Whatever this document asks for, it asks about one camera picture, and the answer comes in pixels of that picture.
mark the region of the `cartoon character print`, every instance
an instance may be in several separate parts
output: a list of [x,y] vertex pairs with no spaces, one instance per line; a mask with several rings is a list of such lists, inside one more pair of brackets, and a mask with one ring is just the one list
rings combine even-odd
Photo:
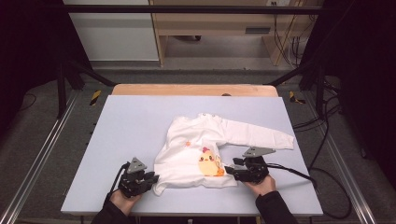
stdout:
[[220,165],[220,157],[215,157],[209,148],[204,147],[200,159],[198,160],[198,166],[202,174],[206,176],[223,176],[224,169],[222,169]]

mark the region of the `floor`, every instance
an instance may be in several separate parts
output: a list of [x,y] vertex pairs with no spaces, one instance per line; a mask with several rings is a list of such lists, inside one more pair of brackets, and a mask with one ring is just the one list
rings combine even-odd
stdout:
[[[292,69],[291,65],[282,63],[272,66],[259,37],[217,37],[203,36],[196,41],[192,36],[175,36],[169,39],[166,59],[163,67],[156,62],[92,62],[95,70],[113,81],[120,83],[246,83],[263,84],[281,77]],[[106,96],[111,88],[106,87],[90,77],[83,77],[86,86],[83,91],[71,91],[70,97],[76,95],[75,106],[62,126],[59,135],[54,136],[56,142],[51,145],[42,166],[38,167],[39,175],[28,189],[28,196],[22,198],[20,207],[15,211],[19,216],[17,223],[80,223],[80,217],[62,214],[60,208],[70,186],[84,150],[90,141],[94,124],[100,116]],[[299,124],[315,116],[309,104],[300,104],[290,100],[293,91],[297,100],[311,101],[312,91],[300,91],[299,77],[288,80],[277,87],[284,102],[290,121]],[[96,105],[90,101],[94,91],[101,90]],[[333,92],[326,91],[329,99]],[[57,115],[56,83],[36,87],[25,97],[23,109],[13,121],[9,131],[0,139],[0,211],[6,211],[13,201],[18,188],[29,173],[35,158],[42,153],[43,145],[56,122]],[[316,166],[325,169],[343,182],[343,170],[340,170],[336,156],[339,151],[342,160],[347,164],[358,193],[367,203],[373,220],[362,220],[357,208],[361,204],[353,204],[351,214],[338,220],[329,216],[314,217],[313,223],[396,223],[396,193],[380,172],[375,161],[361,157],[359,142],[349,128],[347,118],[342,113],[334,113],[330,118],[331,137],[323,147]],[[323,125],[314,123],[305,129],[296,129],[296,137],[305,162],[309,164],[314,158],[323,137]],[[345,194],[336,182],[321,172],[311,175],[319,181],[319,200],[322,208],[330,214],[342,216],[348,209]],[[87,180],[94,185],[94,178]],[[306,217],[299,217],[301,223],[309,223]]]

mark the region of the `hand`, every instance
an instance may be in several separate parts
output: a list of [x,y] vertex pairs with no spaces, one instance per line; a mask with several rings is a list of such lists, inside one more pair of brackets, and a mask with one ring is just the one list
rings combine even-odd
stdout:
[[275,180],[270,175],[266,176],[260,184],[254,184],[250,182],[244,182],[244,184],[248,186],[251,191],[253,191],[256,198],[259,197],[259,195],[263,196],[271,191],[276,190]]
[[129,216],[132,208],[141,198],[141,194],[127,198],[119,189],[117,189],[113,194],[111,194],[110,201],[113,202],[125,216]]

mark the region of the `white cabinet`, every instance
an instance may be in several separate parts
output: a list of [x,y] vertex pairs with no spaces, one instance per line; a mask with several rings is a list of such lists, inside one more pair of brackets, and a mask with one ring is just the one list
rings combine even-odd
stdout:
[[[147,0],[64,0],[66,5],[148,5]],[[158,61],[150,14],[70,13],[90,61]]]

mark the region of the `sweatshirt sleeve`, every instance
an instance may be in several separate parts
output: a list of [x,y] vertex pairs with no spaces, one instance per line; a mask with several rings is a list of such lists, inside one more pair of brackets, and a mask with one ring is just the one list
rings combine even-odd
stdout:
[[280,196],[278,191],[272,191],[264,196],[260,195],[257,197],[256,206],[266,224],[298,223],[296,218],[289,211],[288,206],[285,204],[285,201],[283,201],[282,196]]
[[130,220],[125,216],[121,210],[114,205],[113,202],[108,202],[103,209],[96,214],[92,220],[92,224],[130,224]]
[[221,121],[221,128],[226,141],[231,144],[293,149],[294,137],[277,130],[229,119]]

